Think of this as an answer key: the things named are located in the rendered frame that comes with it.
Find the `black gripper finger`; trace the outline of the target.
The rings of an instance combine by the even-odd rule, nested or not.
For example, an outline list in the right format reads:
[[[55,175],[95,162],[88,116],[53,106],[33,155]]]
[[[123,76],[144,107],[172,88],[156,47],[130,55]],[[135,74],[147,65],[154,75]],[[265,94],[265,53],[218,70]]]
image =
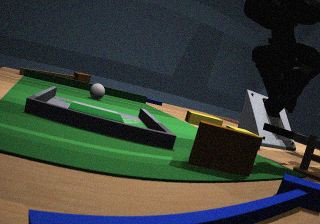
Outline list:
[[[293,113],[299,92],[306,87],[304,82],[283,82],[283,90],[287,104],[288,113]]]
[[[279,83],[280,76],[285,70],[286,66],[281,62],[265,62],[265,63],[256,63],[262,81],[264,83],[268,98],[271,105],[276,105],[278,92],[279,92]]]

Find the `grey ball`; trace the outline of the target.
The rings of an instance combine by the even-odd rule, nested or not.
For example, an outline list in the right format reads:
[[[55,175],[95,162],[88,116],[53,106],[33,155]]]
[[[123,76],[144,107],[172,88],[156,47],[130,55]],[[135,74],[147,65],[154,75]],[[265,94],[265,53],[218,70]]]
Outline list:
[[[105,88],[99,84],[95,83],[90,88],[90,95],[95,100],[101,99],[105,95]]]

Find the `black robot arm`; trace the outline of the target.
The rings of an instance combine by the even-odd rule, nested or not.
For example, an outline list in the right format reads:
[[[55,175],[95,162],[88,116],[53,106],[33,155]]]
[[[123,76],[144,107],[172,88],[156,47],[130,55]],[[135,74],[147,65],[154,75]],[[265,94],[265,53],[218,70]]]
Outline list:
[[[303,70],[308,81],[320,73],[320,52],[315,48],[296,43],[294,27],[314,25],[320,22],[320,2],[316,0],[246,0],[244,14],[266,29],[271,35],[285,32],[293,35],[288,46],[287,56],[297,58],[299,69]],[[270,99],[263,98],[268,116],[280,118],[280,112],[287,108],[283,87],[283,73],[280,75],[276,105]]]

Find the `green putting mat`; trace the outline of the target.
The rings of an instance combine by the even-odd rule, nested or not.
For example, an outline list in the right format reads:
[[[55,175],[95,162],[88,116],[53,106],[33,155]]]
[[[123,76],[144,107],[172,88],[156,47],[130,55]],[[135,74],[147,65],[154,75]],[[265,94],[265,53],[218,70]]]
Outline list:
[[[145,109],[176,135],[173,149],[100,134],[25,112],[28,97],[53,86],[57,89],[52,99],[114,111],[126,124],[147,129],[138,118],[140,108]],[[145,103],[109,95],[93,99],[88,90],[26,76],[0,99],[1,154],[86,173],[170,183],[277,181],[284,174],[307,177],[258,154],[249,177],[189,164],[197,131],[198,127]]]

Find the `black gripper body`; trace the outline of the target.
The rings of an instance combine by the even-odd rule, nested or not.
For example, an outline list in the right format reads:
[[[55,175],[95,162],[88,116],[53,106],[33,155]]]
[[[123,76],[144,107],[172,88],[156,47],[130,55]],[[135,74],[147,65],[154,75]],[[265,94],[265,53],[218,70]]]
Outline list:
[[[283,73],[284,83],[304,82],[309,84],[309,76],[302,69],[293,69],[299,66],[299,62],[288,57],[288,47],[294,36],[287,32],[275,32],[268,38],[269,45],[256,46],[252,51],[252,61],[257,64],[280,62],[286,68]]]

